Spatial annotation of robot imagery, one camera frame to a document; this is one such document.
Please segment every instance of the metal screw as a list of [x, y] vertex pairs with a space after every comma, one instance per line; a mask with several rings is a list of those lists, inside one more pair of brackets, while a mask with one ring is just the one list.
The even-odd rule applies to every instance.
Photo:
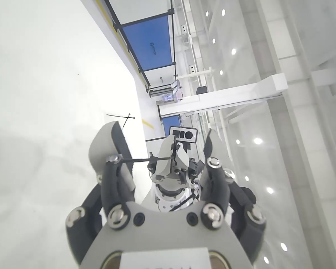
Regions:
[[85, 209], [81, 206], [76, 207], [73, 211], [71, 211], [66, 218], [66, 226], [71, 228], [73, 224], [79, 219], [85, 216]]
[[110, 210], [107, 223], [112, 229], [121, 228], [128, 220], [128, 215], [122, 210], [122, 205], [116, 205]]
[[214, 208], [210, 208], [208, 210], [208, 218], [212, 221], [219, 221], [220, 220], [220, 215], [218, 211]]
[[111, 156], [108, 157], [108, 161], [107, 162], [111, 162], [113, 164], [117, 164], [118, 162], [120, 162], [121, 157], [118, 156], [117, 154], [113, 154]]
[[207, 159], [207, 163], [211, 168], [214, 168], [214, 169], [221, 167], [219, 159], [215, 157], [209, 157]]
[[248, 214], [249, 218], [257, 224], [262, 224], [265, 222], [265, 217], [257, 205], [253, 205], [251, 212], [247, 211], [246, 213]]
[[115, 210], [111, 215], [111, 219], [113, 220], [113, 223], [119, 223], [123, 219], [123, 216], [123, 210]]
[[203, 207], [203, 214], [206, 214], [211, 222], [211, 227], [217, 229], [223, 224], [224, 215], [222, 210], [213, 203], [208, 203]]
[[235, 174], [234, 172], [229, 169], [229, 168], [223, 168], [224, 170], [224, 173], [225, 173], [225, 179], [226, 181], [231, 184], [232, 182], [234, 182], [234, 179], [235, 179]]
[[102, 175], [101, 174], [98, 174], [96, 179], [97, 179], [97, 183], [99, 183], [99, 184], [102, 183]]

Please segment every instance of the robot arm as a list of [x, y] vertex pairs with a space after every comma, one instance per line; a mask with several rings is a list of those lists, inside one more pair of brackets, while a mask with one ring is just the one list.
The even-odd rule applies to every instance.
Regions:
[[[266, 221], [224, 171], [222, 145], [214, 131], [209, 132], [204, 148], [206, 168], [202, 175], [206, 175], [202, 176], [201, 200], [181, 210], [159, 213], [134, 202], [130, 179], [132, 161], [137, 160], [131, 158], [118, 122], [104, 127], [102, 132], [109, 141], [96, 137], [90, 148], [99, 184], [66, 220], [68, 242], [81, 269], [124, 269], [120, 263], [132, 252], [202, 247], [207, 248], [214, 268], [251, 268]], [[172, 156], [151, 157], [150, 165], [167, 159], [174, 161]], [[229, 203], [235, 211], [233, 229], [224, 221]], [[107, 216], [103, 227], [102, 207]]]

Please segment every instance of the black frame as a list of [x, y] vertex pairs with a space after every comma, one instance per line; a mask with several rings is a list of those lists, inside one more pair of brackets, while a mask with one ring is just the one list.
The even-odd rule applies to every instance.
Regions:
[[159, 91], [165, 91], [165, 90], [169, 90], [169, 91], [173, 91], [174, 89], [176, 89], [178, 86], [179, 86], [179, 83], [177, 83], [177, 85], [176, 86], [174, 86], [174, 87], [172, 87], [172, 84], [173, 83], [171, 83], [171, 84], [165, 84], [165, 85], [161, 85], [161, 86], [155, 86], [155, 87], [151, 87], [151, 88], [146, 88], [146, 91], [148, 91], [148, 93], [149, 93], [149, 96], [154, 96], [155, 95], [155, 92], [159, 92]]
[[[143, 77], [144, 77], [144, 79], [145, 79], [148, 87], [150, 87], [150, 83], [148, 81], [148, 78], [147, 78], [145, 72], [151, 71], [151, 70], [154, 70], [154, 69], [158, 69], [158, 68], [165, 68], [165, 67], [173, 66], [174, 65], [174, 79], [176, 81], [177, 80], [177, 68], [176, 68], [176, 46], [175, 46], [175, 41], [174, 41], [174, 19], [173, 19], [174, 8], [173, 8], [173, 0], [170, 0], [170, 2], [171, 2], [171, 8], [168, 9], [166, 13], [154, 15], [152, 17], [147, 17], [147, 18], [144, 18], [144, 19], [136, 20], [134, 22], [129, 22], [129, 23], [125, 23], [125, 24], [121, 24], [119, 22], [118, 17], [116, 15], [116, 13], [114, 12], [114, 10], [112, 8], [112, 5], [109, 2], [109, 0], [104, 0], [104, 2], [106, 4], [106, 6], [108, 7], [109, 12], [111, 14], [112, 21], [113, 21], [113, 27], [115, 28], [116, 32], [118, 32], [118, 30], [120, 31], [120, 33], [121, 33], [124, 41], [127, 44], [128, 52], [130, 52], [131, 55], [133, 56], [133, 59], [135, 60], [135, 62], [137, 64], [138, 71], [139, 71], [140, 74], [143, 75]], [[148, 20], [151, 20], [151, 19], [155, 19], [155, 18], [159, 18], [159, 17], [164, 17], [164, 16], [169, 16], [169, 15], [171, 15], [171, 17], [172, 17], [172, 35], [173, 35], [172, 36], [173, 37], [173, 61], [172, 61], [172, 64], [168, 64], [168, 65], [157, 67], [157, 68], [153, 68], [153, 69], [143, 70], [141, 64], [138, 61], [138, 58], [137, 58], [135, 52], [133, 51], [133, 48], [132, 48], [130, 42], [128, 41], [127, 35], [123, 31], [123, 28], [126, 27], [126, 26], [129, 26], [129, 25], [133, 25], [133, 24], [145, 22], [145, 21], [148, 21]]]

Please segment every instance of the white beam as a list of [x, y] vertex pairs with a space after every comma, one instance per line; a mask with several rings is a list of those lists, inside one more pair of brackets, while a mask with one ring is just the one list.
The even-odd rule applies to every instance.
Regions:
[[260, 99], [279, 96], [287, 89], [283, 73], [272, 75], [258, 83], [232, 87], [184, 97], [180, 102], [159, 106], [163, 117], [197, 111], [207, 111], [232, 105], [256, 103]]
[[212, 72], [213, 72], [213, 70], [209, 67], [209, 69], [198, 72], [198, 73], [190, 73], [190, 74], [186, 74], [186, 75], [183, 75], [183, 76], [178, 76], [177, 80], [183, 79], [183, 78], [198, 77], [198, 76], [202, 76], [202, 75], [205, 75], [205, 74], [210, 74]]

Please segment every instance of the black cable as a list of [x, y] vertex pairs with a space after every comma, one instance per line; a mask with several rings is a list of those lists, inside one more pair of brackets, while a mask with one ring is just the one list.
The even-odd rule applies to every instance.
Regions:
[[151, 157], [151, 158], [143, 158], [143, 159], [122, 159], [122, 163], [135, 163], [135, 162], [150, 162], [150, 161], [160, 161], [160, 160], [171, 160], [171, 157]]
[[178, 205], [176, 205], [175, 207], [173, 207], [173, 208], [170, 210], [170, 212], [177, 210], [177, 209], [180, 208], [183, 204], [187, 203], [189, 200], [191, 200], [191, 199], [194, 200], [194, 198], [195, 198], [195, 194], [194, 194], [194, 192], [193, 192], [193, 190], [192, 190], [192, 194], [191, 194], [186, 200], [182, 201], [180, 204], [178, 204]]
[[130, 114], [130, 113], [128, 113], [128, 117], [127, 117], [126, 121], [124, 122], [124, 124], [123, 124], [122, 128], [124, 128], [124, 126], [126, 125], [126, 122], [127, 122], [127, 120], [128, 120], [128, 118], [129, 118], [129, 116], [130, 116], [130, 115], [131, 115], [131, 114]]
[[135, 117], [130, 117], [131, 114], [128, 114], [127, 116], [117, 116], [117, 115], [111, 115], [111, 114], [106, 114], [107, 116], [112, 116], [112, 117], [119, 117], [119, 118], [129, 118], [129, 119], [135, 119]]

